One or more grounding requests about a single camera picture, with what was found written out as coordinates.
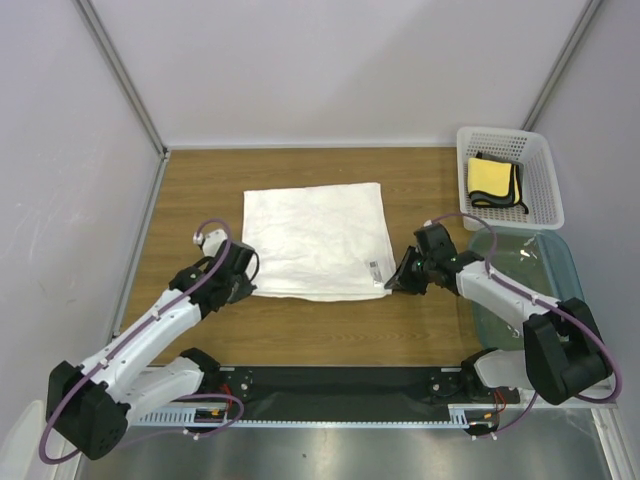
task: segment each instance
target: towel label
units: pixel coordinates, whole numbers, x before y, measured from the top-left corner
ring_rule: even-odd
[[[369,273],[373,277],[374,285],[384,285],[384,282],[382,281],[382,273],[380,272],[378,262],[369,262]]]

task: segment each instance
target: cable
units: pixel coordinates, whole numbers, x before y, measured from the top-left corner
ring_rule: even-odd
[[[135,438],[135,439],[130,440],[128,442],[121,443],[116,448],[118,450],[120,450],[122,448],[128,448],[128,447],[130,447],[132,445],[135,445],[137,443],[149,440],[150,438],[153,438],[153,437],[158,437],[160,435],[165,435],[167,433],[182,433],[183,435],[188,435],[188,436],[192,437],[194,440],[198,440],[200,438],[212,437],[213,435],[217,435],[217,434],[222,433],[225,430],[227,430],[234,423],[238,422],[242,418],[242,415],[244,415],[244,404],[242,403],[242,400],[240,400],[238,397],[235,397],[233,395],[227,395],[227,394],[224,394],[224,393],[195,393],[193,395],[185,395],[184,397],[180,397],[180,398],[176,399],[176,401],[180,401],[180,400],[204,400],[204,399],[209,399],[209,400],[213,400],[213,399],[227,400],[227,401],[230,401],[230,402],[233,402],[233,403],[237,404],[238,407],[240,407],[240,411],[236,414],[235,417],[233,417],[227,423],[225,423],[223,425],[220,425],[219,427],[216,427],[214,430],[212,430],[210,432],[206,432],[206,433],[191,433],[186,429],[180,430],[180,429],[170,428],[170,429],[160,430],[158,432],[153,432],[153,433],[151,433],[149,435],[144,435],[142,437]]]
[[[251,275],[249,283],[253,282],[256,279],[256,277],[258,276],[258,272],[260,271],[260,255],[258,255],[258,252],[256,252],[255,250],[253,251],[253,254],[256,256],[256,269],[253,271],[253,275]]]
[[[144,322],[142,322],[140,325],[138,325],[138,327],[136,327],[135,330],[133,330],[130,334],[128,334],[125,338],[123,338],[113,348],[113,350],[111,350],[105,356],[105,364],[104,365],[102,363],[99,363],[95,367],[93,367],[93,369],[91,369],[84,377],[82,377],[82,379],[78,383],[76,383],[71,388],[71,390],[69,390],[69,392],[62,398],[62,400],[60,401],[58,406],[55,408],[55,410],[51,414],[51,417],[49,417],[49,421],[45,425],[44,431],[42,432],[42,437],[40,437],[40,443],[38,445],[38,455],[40,456],[40,460],[42,460],[43,463],[45,463],[47,465],[59,465],[61,463],[66,462],[67,460],[70,460],[71,458],[75,457],[78,453],[80,453],[79,450],[74,450],[73,452],[69,453],[68,455],[65,455],[64,457],[60,457],[60,458],[51,458],[51,457],[49,457],[47,455],[47,441],[49,440],[49,435],[51,434],[51,430],[53,430],[53,426],[58,421],[58,418],[60,418],[60,415],[62,414],[62,411],[69,404],[69,402],[74,397],[74,395],[76,393],[78,393],[78,391],[84,385],[86,385],[87,382],[89,380],[91,380],[91,378],[94,375],[96,375],[103,368],[106,368],[109,365],[109,362],[126,345],[128,345],[129,342],[131,342],[134,338],[136,338],[140,334],[140,332],[142,332],[150,324],[152,324],[154,321],[156,321],[157,318],[159,318],[167,310],[169,310],[174,305],[176,305],[177,303],[179,303],[182,300],[184,300],[186,297],[188,297],[194,291],[196,291],[198,288],[200,288],[205,282],[207,282],[218,271],[218,269],[222,265],[222,262],[225,261],[225,259],[227,258],[227,255],[229,254],[229,250],[231,249],[231,228],[229,227],[229,225],[224,220],[221,220],[219,218],[211,218],[209,220],[205,220],[204,222],[202,222],[200,224],[200,226],[198,227],[198,230],[196,230],[196,235],[201,234],[202,233],[202,229],[204,227],[206,227],[207,225],[211,224],[211,223],[220,224],[222,226],[222,229],[227,234],[227,239],[229,240],[229,241],[225,242],[224,250],[222,251],[222,255],[220,255],[220,258],[218,259],[218,261],[215,263],[213,268],[211,270],[209,270],[206,274],[204,274],[202,277],[200,277],[200,279],[191,288],[188,288],[181,295],[179,295],[178,297],[174,298],[173,300],[168,302],[166,305],[160,307],[158,309],[158,312],[157,312],[157,317],[154,316],[153,314],[149,315],[149,317]]]
[[[613,375],[615,377],[615,386],[613,388],[613,391],[611,392],[611,394],[609,394],[607,397],[604,397],[604,398],[591,398],[591,397],[586,397],[584,395],[576,395],[576,398],[585,402],[598,403],[598,404],[609,403],[614,401],[616,398],[618,398],[618,396],[620,395],[620,392],[622,391],[622,372],[620,370],[620,366],[618,365],[618,362],[613,358],[611,351],[602,342],[602,340],[600,340],[598,336],[591,331],[591,329],[589,329],[586,325],[584,325],[580,320],[575,318],[573,315],[570,315],[567,312],[560,310],[555,305],[551,305],[545,302],[544,300],[540,300],[537,297],[532,296],[530,293],[510,283],[508,280],[501,278],[499,275],[496,275],[495,270],[491,267],[491,259],[495,255],[496,250],[498,248],[498,234],[496,233],[495,229],[491,225],[489,225],[482,218],[477,217],[475,215],[471,215],[469,213],[448,213],[446,215],[441,215],[440,217],[437,217],[434,220],[431,220],[431,223],[439,223],[441,220],[444,220],[449,217],[471,218],[481,223],[491,233],[493,237],[493,242],[491,243],[491,248],[489,249],[489,253],[484,259],[485,269],[490,279],[494,280],[496,283],[498,283],[499,285],[502,285],[503,287],[512,291],[513,293],[520,295],[521,297],[532,302],[533,304],[539,305],[543,308],[546,308],[547,310],[550,310],[556,315],[559,315],[561,318],[563,318],[564,320],[568,321],[569,323],[577,327],[582,333],[584,333],[589,338],[589,340],[595,343],[596,346],[600,349],[607,363],[611,366],[611,370],[613,370]]]
[[[516,418],[513,422],[508,423],[508,424],[507,424],[507,425],[505,425],[504,427],[502,427],[502,428],[498,428],[498,429],[497,429],[495,432],[493,432],[493,433],[494,433],[494,434],[495,434],[495,433],[502,433],[502,432],[504,432],[505,430],[509,430],[511,427],[513,427],[513,426],[517,425],[518,423],[520,423],[520,422],[522,421],[522,419],[523,419],[524,417],[526,417],[526,416],[527,416],[527,414],[531,411],[531,409],[533,408],[533,404],[534,404],[534,403],[536,403],[536,400],[538,400],[538,396],[539,396],[539,395],[538,395],[538,392],[534,393],[534,394],[533,394],[533,397],[531,397],[531,401],[529,402],[529,405],[527,405],[527,408],[525,408],[525,409],[524,409],[524,412],[522,412],[522,413],[518,416],[518,418]],[[487,434],[485,434],[485,435],[478,435],[478,438],[489,438],[489,437],[490,437],[490,435],[491,435],[490,433],[487,433]]]
[[[493,392],[493,396],[496,399],[496,413],[501,414],[507,409],[507,401],[505,400],[504,395],[502,395],[502,392],[498,389],[496,389],[496,391]]]
[[[222,390],[222,393],[226,393],[227,395],[233,395],[233,392],[231,391],[231,387],[229,387],[229,385],[227,385],[226,383],[222,384],[221,390]],[[233,401],[227,400],[227,410],[231,408],[231,405],[233,405]]]

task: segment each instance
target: white wall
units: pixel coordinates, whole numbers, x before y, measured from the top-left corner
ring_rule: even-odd
[[[640,451],[640,2],[613,0],[537,130],[551,144],[586,298],[624,372],[619,405]]]
[[[519,127],[585,0],[95,0],[173,147]]]
[[[1,444],[106,340],[158,158],[71,1],[0,2],[0,64]]]

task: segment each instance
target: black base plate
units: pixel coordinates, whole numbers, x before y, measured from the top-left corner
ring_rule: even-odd
[[[494,405],[469,398],[458,368],[223,367],[225,381],[245,403],[244,420],[296,422],[448,421],[450,404]],[[508,403],[517,391],[501,389]],[[233,407],[233,416],[237,407]]]

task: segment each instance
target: metal frame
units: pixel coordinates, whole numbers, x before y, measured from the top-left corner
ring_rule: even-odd
[[[567,41],[560,50],[560,54],[553,64],[551,72],[549,72],[538,97],[533,103],[531,110],[529,110],[527,118],[522,124],[522,130],[532,131],[536,127],[542,112],[549,104],[558,83],[562,79],[563,74],[567,71],[569,63],[578,51],[578,47],[582,44],[589,27],[593,25],[596,14],[600,11],[600,7],[604,3],[605,0],[587,1],[587,4],[584,6],[582,12],[580,12],[580,16],[576,20]]]
[[[224,403],[207,404],[205,408],[223,408]],[[197,406],[170,405],[158,408],[132,424],[132,427],[202,428],[195,421]],[[464,409],[449,407],[449,421],[440,422],[296,422],[239,420],[234,428],[415,428],[415,429],[465,429],[469,427]]]
[[[142,98],[140,94],[136,90],[129,74],[127,73],[127,69],[125,68],[120,56],[116,48],[109,37],[98,12],[93,6],[93,2],[91,0],[72,0],[75,4],[80,16],[85,22],[89,33],[95,40],[96,46],[100,53],[102,53],[103,58],[107,62],[107,66],[113,73],[116,81],[120,85],[124,96],[127,101],[133,108],[138,120],[142,124],[145,132],[149,136],[149,140],[153,143],[153,146],[157,150],[158,154],[164,155],[167,152],[164,143],[162,142],[162,138],[160,138],[160,134],[156,130],[156,127],[147,112],[144,103],[142,102]]]
[[[63,454],[71,453],[75,447],[65,440],[65,449]],[[68,462],[61,463],[55,466],[53,475],[49,478],[52,480],[70,480],[75,479],[80,471],[80,462],[86,461],[82,455],[76,455]]]
[[[630,442],[623,427],[620,411],[618,409],[592,410],[592,414],[611,478],[613,480],[640,478],[636,457],[628,448]]]
[[[158,169],[156,170],[153,185],[151,187],[151,191],[149,192],[149,197],[147,198],[147,203],[144,209],[142,223],[140,224],[140,228],[138,229],[136,244],[133,247],[133,252],[131,253],[131,258],[129,259],[129,265],[127,267],[126,277],[120,291],[118,307],[116,309],[113,329],[111,331],[112,335],[108,339],[108,341],[110,341],[112,337],[116,337],[120,334],[120,327],[122,326],[122,321],[124,320],[124,315],[127,311],[129,297],[131,296],[131,289],[133,288],[133,281],[135,280],[136,272],[138,271],[138,264],[140,263],[142,250],[144,248],[145,241],[147,240],[147,233],[149,232],[149,227],[151,226],[151,219],[153,218],[156,201],[158,200],[158,195],[160,194],[160,187],[162,186],[162,181],[164,180],[164,174],[167,170],[170,157],[171,152],[168,152],[162,156],[160,163],[158,163]]]

